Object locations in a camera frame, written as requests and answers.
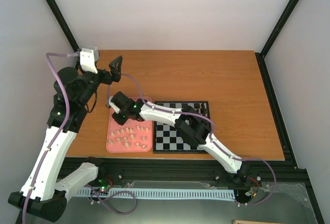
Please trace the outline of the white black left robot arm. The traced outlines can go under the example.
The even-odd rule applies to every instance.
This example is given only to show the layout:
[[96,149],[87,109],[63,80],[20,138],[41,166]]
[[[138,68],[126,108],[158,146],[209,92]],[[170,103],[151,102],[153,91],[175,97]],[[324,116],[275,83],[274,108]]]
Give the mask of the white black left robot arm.
[[[56,71],[50,57],[79,57],[83,73],[74,67]],[[26,223],[27,214],[56,222],[64,213],[67,203],[90,182],[102,184],[107,170],[102,161],[89,157],[76,170],[58,180],[62,163],[88,113],[90,98],[97,95],[100,84],[111,85],[121,78],[122,56],[109,64],[109,70],[96,68],[96,58],[83,52],[73,54],[47,53],[46,61],[54,77],[54,106],[47,121],[42,149],[25,184],[12,192],[8,203],[20,209],[17,223]]]

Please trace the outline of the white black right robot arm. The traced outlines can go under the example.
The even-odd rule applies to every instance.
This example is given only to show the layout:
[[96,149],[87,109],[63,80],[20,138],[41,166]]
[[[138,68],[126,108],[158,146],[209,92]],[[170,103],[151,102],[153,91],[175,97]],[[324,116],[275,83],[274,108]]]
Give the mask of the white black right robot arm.
[[228,173],[227,177],[233,184],[243,186],[247,181],[249,165],[216,138],[210,127],[211,120],[199,114],[193,107],[164,107],[144,98],[135,101],[120,91],[108,98],[107,105],[114,110],[112,117],[120,125],[130,119],[160,122],[174,127],[183,142],[202,148],[216,159]]

